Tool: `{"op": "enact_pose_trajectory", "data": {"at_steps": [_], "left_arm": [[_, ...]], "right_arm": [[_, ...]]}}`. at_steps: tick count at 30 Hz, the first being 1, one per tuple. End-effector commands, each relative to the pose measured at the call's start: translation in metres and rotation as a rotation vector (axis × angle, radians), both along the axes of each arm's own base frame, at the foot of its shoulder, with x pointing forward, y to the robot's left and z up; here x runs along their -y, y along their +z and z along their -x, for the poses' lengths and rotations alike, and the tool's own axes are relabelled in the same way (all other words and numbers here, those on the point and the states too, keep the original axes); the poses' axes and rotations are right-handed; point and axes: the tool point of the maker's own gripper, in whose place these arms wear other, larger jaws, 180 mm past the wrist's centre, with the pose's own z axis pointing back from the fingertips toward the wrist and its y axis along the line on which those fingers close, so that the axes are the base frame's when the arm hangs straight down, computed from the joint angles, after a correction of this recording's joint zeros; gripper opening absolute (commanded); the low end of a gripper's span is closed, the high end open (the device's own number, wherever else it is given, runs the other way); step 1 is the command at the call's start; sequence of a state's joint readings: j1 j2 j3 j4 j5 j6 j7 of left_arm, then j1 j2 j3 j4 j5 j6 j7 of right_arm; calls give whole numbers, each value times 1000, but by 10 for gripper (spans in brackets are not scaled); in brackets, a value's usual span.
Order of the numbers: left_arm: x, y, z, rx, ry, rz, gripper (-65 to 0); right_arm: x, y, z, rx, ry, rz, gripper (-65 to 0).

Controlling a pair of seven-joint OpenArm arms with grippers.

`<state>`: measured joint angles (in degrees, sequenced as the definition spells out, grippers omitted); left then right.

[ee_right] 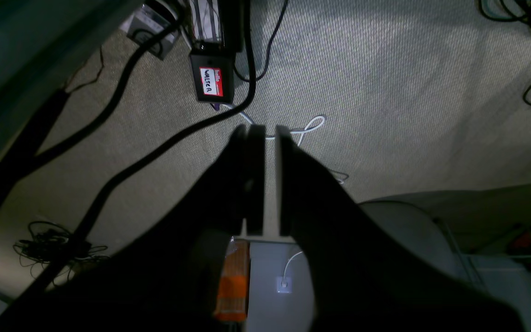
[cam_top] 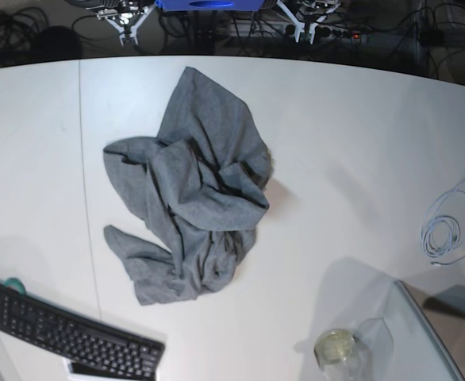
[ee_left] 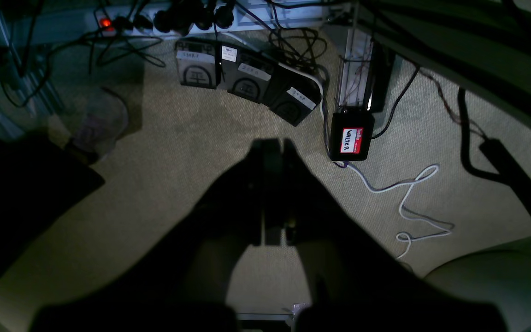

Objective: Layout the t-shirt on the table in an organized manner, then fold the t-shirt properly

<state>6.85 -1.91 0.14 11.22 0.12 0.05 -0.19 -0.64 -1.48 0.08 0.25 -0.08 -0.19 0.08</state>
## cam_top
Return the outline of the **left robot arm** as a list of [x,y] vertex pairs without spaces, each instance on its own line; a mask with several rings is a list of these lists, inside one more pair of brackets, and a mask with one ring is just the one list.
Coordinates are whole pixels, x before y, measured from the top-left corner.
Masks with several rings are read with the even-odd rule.
[[329,15],[337,11],[341,1],[312,0],[312,1],[281,1],[276,6],[289,18],[295,27],[293,33],[297,43],[309,42],[313,44],[316,38],[317,27]]

